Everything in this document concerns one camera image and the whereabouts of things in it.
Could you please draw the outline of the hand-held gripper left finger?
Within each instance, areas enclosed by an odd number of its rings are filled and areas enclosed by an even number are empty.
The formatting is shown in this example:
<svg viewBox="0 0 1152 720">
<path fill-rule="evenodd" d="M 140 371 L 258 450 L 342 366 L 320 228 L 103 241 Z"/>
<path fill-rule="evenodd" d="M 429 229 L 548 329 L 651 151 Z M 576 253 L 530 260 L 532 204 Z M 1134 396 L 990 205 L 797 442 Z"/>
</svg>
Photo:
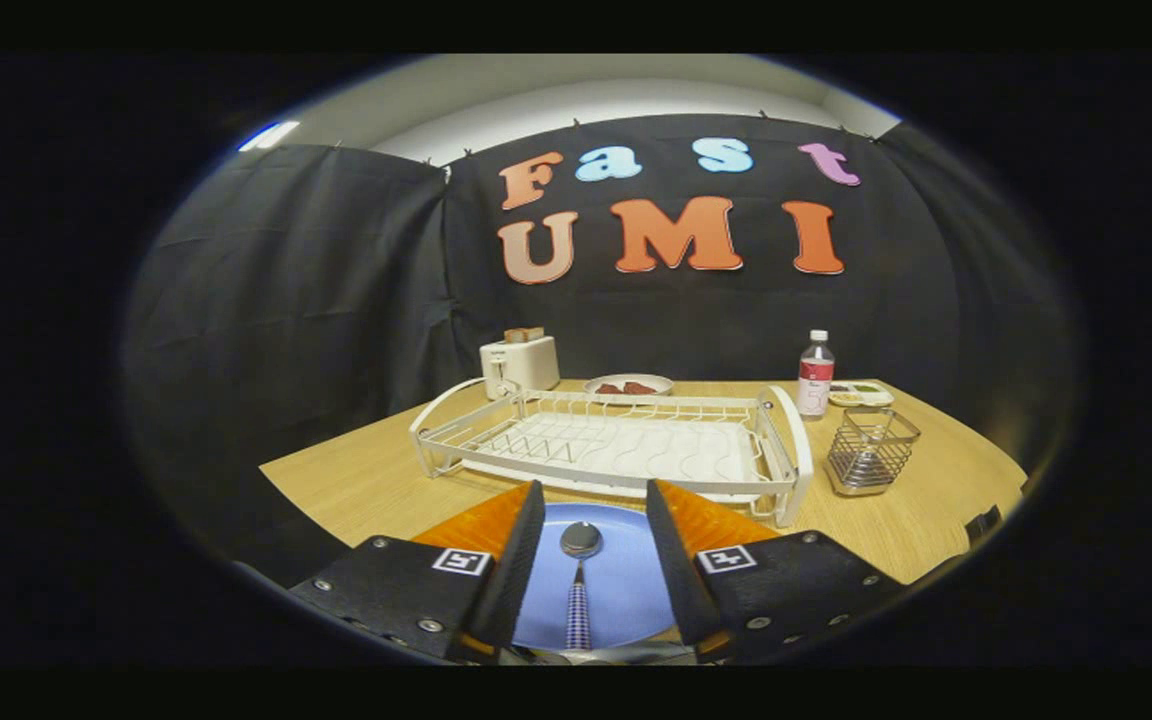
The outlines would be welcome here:
<svg viewBox="0 0 1152 720">
<path fill-rule="evenodd" d="M 547 505 L 531 480 L 412 539 L 374 536 L 291 594 L 387 647 L 494 664 L 511 647 Z"/>
</svg>

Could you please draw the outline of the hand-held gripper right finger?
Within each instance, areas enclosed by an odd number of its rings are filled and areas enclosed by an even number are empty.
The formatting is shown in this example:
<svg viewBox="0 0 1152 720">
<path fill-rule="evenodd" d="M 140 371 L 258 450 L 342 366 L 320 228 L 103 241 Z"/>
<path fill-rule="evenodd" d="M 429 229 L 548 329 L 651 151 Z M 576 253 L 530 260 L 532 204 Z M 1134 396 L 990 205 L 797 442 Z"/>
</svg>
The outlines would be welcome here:
<svg viewBox="0 0 1152 720">
<path fill-rule="evenodd" d="M 819 530 L 780 535 L 666 480 L 646 520 L 681 639 L 702 664 L 772 664 L 877 614 L 905 584 Z"/>
</svg>

